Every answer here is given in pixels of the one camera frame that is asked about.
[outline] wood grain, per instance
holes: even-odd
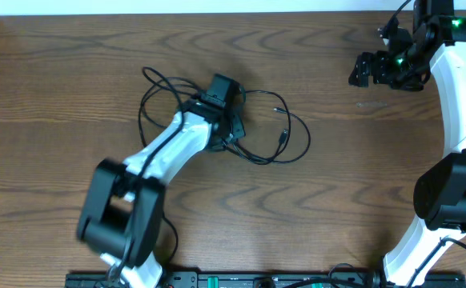
[[[410,94],[347,84],[356,56],[383,49],[389,13],[109,15],[0,18],[0,287],[60,287],[69,270],[104,270],[75,238],[86,189],[105,157],[141,148],[136,126],[153,66],[206,86],[223,73],[282,94],[309,125],[301,161],[254,166],[231,154],[192,158],[167,192],[175,263],[201,270],[373,266],[411,223],[416,179],[441,157],[432,81]],[[411,15],[400,18],[410,26]],[[168,122],[175,101],[148,110]],[[357,105],[383,102],[385,106]],[[249,97],[245,146],[269,154],[284,116]],[[152,139],[159,133],[148,128]],[[287,157],[305,146],[292,127]],[[160,250],[173,245],[163,227]],[[438,270],[462,270],[450,249]]]

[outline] green led indicator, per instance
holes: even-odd
[[[462,21],[460,19],[452,20],[452,25],[454,25],[455,27],[459,27],[461,23]]]

